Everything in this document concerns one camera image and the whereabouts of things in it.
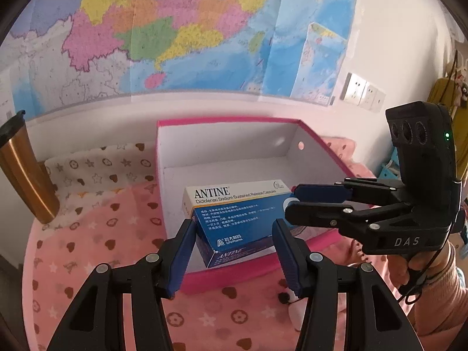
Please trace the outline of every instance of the camera lens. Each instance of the camera lens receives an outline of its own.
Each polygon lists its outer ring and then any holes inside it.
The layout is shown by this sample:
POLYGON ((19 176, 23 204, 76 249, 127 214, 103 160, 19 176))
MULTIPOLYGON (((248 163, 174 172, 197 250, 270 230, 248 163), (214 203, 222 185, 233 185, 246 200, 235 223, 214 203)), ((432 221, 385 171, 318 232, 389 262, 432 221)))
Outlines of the camera lens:
POLYGON ((407 121, 402 124, 402 133, 405 140, 411 144, 413 142, 413 131, 407 121))
POLYGON ((420 121, 416 123, 416 137, 421 145, 427 142, 427 131, 424 124, 420 121))
POLYGON ((392 131, 393 137, 397 138, 398 137, 398 127, 396 126, 395 123, 392 124, 390 130, 392 131))

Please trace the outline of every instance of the wall socket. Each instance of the wall socket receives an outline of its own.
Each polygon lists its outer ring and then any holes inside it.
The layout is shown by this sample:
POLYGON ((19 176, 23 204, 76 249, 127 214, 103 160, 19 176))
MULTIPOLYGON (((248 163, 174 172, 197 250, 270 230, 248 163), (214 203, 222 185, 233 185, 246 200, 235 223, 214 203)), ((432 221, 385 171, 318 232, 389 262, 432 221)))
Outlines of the wall socket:
POLYGON ((348 73, 341 100, 355 104, 371 112, 380 112, 385 94, 360 76, 348 73))

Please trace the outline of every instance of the wooden floor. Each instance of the wooden floor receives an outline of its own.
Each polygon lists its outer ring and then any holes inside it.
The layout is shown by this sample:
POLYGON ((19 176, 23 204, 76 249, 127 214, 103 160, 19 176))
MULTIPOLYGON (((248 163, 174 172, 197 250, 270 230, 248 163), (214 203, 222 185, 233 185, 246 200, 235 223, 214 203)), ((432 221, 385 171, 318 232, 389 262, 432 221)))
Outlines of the wooden floor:
POLYGON ((0 313, 18 342, 28 350, 21 304, 21 272, 9 264, 1 255, 0 313))

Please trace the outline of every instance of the white wall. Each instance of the white wall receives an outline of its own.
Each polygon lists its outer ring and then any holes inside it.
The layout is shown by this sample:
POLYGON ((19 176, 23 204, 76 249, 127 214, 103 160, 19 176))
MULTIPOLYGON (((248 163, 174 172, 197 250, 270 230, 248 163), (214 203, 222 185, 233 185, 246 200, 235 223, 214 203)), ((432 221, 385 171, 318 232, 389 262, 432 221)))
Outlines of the white wall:
MULTIPOLYGON (((387 157, 385 109, 427 99, 442 75, 450 49, 437 0, 358 0, 347 57, 336 90, 348 71, 387 94, 380 113, 336 101, 332 107, 291 104, 272 98, 219 93, 151 94, 90 103, 28 123, 39 160, 58 154, 154 139, 156 121, 182 116, 256 115, 302 119, 316 132, 357 142, 354 159, 372 170, 387 157)), ((0 254, 22 262, 32 215, 0 173, 0 254)))

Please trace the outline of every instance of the blue gripper pad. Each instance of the blue gripper pad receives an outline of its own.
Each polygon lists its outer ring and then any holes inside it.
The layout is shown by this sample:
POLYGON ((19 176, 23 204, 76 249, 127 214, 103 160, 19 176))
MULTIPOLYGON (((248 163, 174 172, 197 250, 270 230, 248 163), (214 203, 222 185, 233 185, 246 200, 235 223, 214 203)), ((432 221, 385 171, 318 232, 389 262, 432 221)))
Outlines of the blue gripper pad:
POLYGON ((291 235, 282 219, 274 221, 271 233, 289 288, 299 298, 308 297, 314 288, 313 277, 307 268, 309 247, 305 241, 291 235))
POLYGON ((161 257, 161 271, 157 288, 164 298, 171 298, 179 290, 195 246, 196 235, 197 225, 186 219, 177 235, 162 244, 158 252, 161 257))
POLYGON ((298 185, 294 196, 301 202, 343 203, 352 196, 349 188, 341 185, 298 185))

